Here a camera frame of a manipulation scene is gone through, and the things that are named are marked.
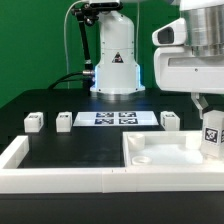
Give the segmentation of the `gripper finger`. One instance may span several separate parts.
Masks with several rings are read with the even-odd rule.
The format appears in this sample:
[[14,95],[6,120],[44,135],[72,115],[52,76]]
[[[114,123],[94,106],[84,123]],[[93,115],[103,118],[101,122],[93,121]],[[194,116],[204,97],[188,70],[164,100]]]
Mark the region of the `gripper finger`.
[[207,112],[207,109],[209,108],[209,104],[206,101],[204,95],[201,93],[193,92],[191,94],[191,99],[199,111],[199,117],[203,118],[204,114]]

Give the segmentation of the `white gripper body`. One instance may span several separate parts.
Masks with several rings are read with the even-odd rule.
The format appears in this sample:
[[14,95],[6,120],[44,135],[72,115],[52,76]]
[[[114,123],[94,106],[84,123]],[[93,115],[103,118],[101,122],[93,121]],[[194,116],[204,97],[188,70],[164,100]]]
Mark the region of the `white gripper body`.
[[186,21],[179,18],[152,34],[154,73],[161,90],[224,94],[224,49],[196,53],[187,46]]

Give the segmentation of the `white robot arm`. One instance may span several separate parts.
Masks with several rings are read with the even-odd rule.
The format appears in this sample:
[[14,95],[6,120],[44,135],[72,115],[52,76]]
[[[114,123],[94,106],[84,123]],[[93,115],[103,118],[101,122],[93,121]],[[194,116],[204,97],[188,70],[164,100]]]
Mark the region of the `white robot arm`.
[[[99,13],[101,59],[95,68],[96,95],[114,98],[142,91],[134,59],[134,25],[119,13],[129,0],[88,0]],[[206,93],[224,94],[224,0],[167,0],[180,17],[157,29],[152,42],[156,84],[166,91],[189,92],[204,114]]]

